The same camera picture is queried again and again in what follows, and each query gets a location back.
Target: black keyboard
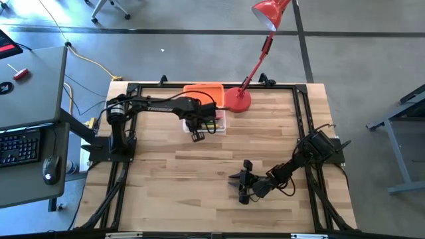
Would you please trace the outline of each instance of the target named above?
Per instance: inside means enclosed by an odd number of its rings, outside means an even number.
[[[38,162],[40,130],[0,133],[0,168]]]

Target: concrete floor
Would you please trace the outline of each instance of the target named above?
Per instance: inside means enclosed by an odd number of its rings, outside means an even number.
[[[105,29],[265,30],[251,13],[257,0],[128,0],[131,20],[106,4],[97,18]],[[43,0],[61,26],[95,27],[92,6],[83,0]],[[10,11],[0,14],[1,28],[15,41],[33,48],[63,45],[59,33],[22,32],[13,27],[51,27],[54,23],[38,1],[10,0]],[[418,0],[299,0],[305,31],[425,32],[425,2]],[[292,6],[280,30],[297,29]],[[256,63],[262,35],[224,34],[93,34],[66,33],[78,52],[99,60],[126,80],[235,81]],[[389,196],[386,188],[402,177],[382,129],[365,125],[395,107],[398,99],[424,83],[425,38],[307,37],[314,82],[324,83],[336,132],[353,142],[345,149],[346,171],[358,227],[376,232],[423,238],[425,191]],[[279,82],[306,82],[298,36],[275,38],[269,56],[258,71]],[[68,55],[67,75],[105,95],[110,77],[96,66]],[[82,111],[103,100],[73,82]],[[64,97],[62,107],[68,108]],[[96,117],[94,108],[80,121]],[[47,212],[47,201],[0,210],[0,235],[66,230],[74,216],[84,180],[66,183],[59,198],[67,209]]]

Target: wooden table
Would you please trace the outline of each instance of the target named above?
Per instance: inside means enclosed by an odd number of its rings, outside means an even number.
[[[125,94],[128,82],[112,82],[108,99]],[[307,85],[315,126],[332,123],[323,84]],[[166,98],[182,89],[143,89],[143,96]],[[239,172],[242,161],[263,175],[290,159],[298,127],[290,90],[250,90],[247,112],[226,112],[225,133],[206,134],[193,143],[173,114],[142,112],[137,119],[137,149],[127,178],[120,230],[192,232],[313,232],[305,171],[293,179],[296,194],[274,190],[258,202],[243,205],[228,176]],[[300,97],[303,116],[304,108]],[[103,115],[100,135],[110,126]],[[333,129],[324,129],[329,137]],[[100,163],[88,174],[76,225],[84,224],[105,197],[111,163]],[[356,228],[345,177],[334,165],[323,167],[329,200],[349,225]],[[289,185],[287,192],[292,192]],[[115,210],[115,202],[110,219]],[[318,203],[321,223],[323,207]]]

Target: red tool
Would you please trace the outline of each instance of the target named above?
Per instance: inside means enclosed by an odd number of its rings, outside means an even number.
[[[22,69],[22,70],[20,70],[20,71],[17,71],[15,68],[13,68],[13,66],[11,66],[11,65],[9,65],[8,64],[8,66],[10,67],[10,68],[12,68],[15,72],[16,72],[16,74],[13,76],[13,79],[14,80],[19,80],[19,79],[21,79],[22,77],[24,77],[24,76],[26,76],[27,74],[28,74],[28,69],[26,69],[26,68],[24,68],[24,69]]]

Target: orange tray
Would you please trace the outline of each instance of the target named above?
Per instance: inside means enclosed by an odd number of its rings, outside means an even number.
[[[209,94],[214,101],[217,103],[218,107],[223,107],[224,105],[224,87],[222,84],[212,83],[212,84],[194,84],[186,85],[183,87],[183,91],[197,90]],[[211,103],[211,99],[201,93],[191,92],[185,94],[185,96],[196,98],[201,101],[201,104]]]

